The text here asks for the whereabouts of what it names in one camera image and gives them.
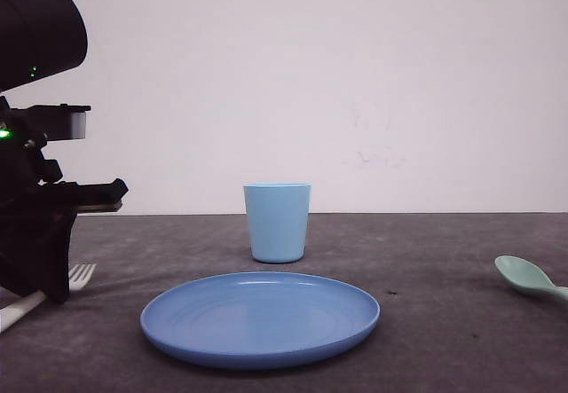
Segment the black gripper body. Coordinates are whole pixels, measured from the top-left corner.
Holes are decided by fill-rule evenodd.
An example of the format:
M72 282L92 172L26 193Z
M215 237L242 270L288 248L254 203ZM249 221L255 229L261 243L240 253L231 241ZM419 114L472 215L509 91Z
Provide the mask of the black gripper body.
M71 209L115 212L128 186L120 178L106 184L80 185L63 179L59 163L47 159L50 142L34 130L26 108L13 108L1 97L1 210L18 214L33 210Z

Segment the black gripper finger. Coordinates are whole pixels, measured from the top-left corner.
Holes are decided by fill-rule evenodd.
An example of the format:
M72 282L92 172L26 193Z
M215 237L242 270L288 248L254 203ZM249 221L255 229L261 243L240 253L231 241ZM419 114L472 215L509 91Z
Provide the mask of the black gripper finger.
M1 217L1 286L19 296L42 292L55 303L70 294L68 252L74 210Z

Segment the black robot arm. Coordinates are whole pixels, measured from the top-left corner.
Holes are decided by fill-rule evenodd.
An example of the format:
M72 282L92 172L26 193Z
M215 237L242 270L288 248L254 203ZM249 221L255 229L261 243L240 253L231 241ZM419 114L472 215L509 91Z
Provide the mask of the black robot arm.
M80 66L87 54L83 18L72 0L1 0L1 90ZM114 212L128 187L79 185L63 178L43 148L82 139L89 106L14 108L1 100L1 285L16 295L70 294L68 250L80 213Z

